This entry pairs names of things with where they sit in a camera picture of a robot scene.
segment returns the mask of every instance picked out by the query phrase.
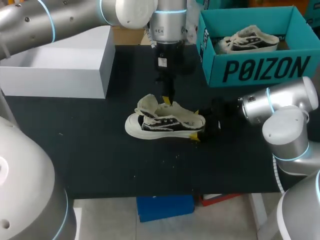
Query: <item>white box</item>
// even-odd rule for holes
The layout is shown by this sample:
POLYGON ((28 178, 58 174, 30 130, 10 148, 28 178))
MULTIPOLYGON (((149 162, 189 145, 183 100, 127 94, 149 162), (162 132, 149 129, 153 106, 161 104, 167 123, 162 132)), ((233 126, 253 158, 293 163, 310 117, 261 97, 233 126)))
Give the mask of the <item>white box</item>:
POLYGON ((110 26, 30 49, 0 62, 6 96, 104 99, 115 57, 110 26))

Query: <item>teal shoebox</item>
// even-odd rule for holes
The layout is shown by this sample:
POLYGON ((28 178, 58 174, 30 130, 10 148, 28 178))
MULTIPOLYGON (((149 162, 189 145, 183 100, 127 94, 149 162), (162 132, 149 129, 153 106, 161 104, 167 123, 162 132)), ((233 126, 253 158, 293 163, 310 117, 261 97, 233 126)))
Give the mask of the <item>teal shoebox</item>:
POLYGON ((320 41, 294 6, 204 10, 199 16, 196 47, 210 87, 312 77, 320 59, 320 41), (289 50, 216 54, 214 43, 250 25, 278 36, 289 50))
POLYGON ((320 26, 320 0, 310 0, 304 18, 312 28, 320 26))

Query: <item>white rubber sole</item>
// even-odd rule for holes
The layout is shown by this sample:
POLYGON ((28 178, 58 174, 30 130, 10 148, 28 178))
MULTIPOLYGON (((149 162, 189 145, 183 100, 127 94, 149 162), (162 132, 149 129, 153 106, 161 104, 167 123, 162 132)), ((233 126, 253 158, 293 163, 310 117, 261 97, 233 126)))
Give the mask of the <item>white rubber sole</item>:
POLYGON ((190 138, 191 134, 199 132, 195 131, 143 131, 138 122, 139 115, 137 113, 131 114, 125 121, 125 131, 130 136, 137 139, 154 140, 161 138, 190 138))

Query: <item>sneaker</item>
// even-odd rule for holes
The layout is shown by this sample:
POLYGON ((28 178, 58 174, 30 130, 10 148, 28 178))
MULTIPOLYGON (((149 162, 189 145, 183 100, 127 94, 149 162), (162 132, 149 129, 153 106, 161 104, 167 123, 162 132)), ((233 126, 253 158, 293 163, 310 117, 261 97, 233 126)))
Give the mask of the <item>sneaker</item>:
POLYGON ((251 25, 231 37, 225 37, 218 46, 222 53, 241 54, 273 52, 277 50, 278 44, 277 36, 263 33, 256 25, 251 25))
POLYGON ((177 102, 158 104, 154 95, 142 98, 125 121, 125 131, 132 137, 145 140, 166 137, 190 138, 205 129, 203 116, 184 109, 177 102))

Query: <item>black tabletop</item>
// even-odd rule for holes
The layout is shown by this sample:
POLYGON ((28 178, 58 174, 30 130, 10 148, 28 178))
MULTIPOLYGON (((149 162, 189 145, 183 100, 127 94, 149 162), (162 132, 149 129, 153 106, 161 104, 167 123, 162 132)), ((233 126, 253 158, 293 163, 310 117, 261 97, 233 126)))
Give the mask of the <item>black tabletop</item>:
MULTIPOLYGON (((196 111, 209 107, 213 97, 232 99, 264 87, 209 88, 195 46, 185 54, 197 67, 175 81, 175 100, 184 108, 196 111)), ((50 156, 72 198, 279 191, 261 127, 248 125, 232 137, 202 143, 129 136, 125 121, 138 100, 161 95, 156 77, 149 46, 117 46, 106 99, 6 99, 23 132, 50 156)), ((308 124, 311 140, 320 141, 319 121, 315 111, 308 124)), ((281 174, 286 189, 300 179, 281 174)))

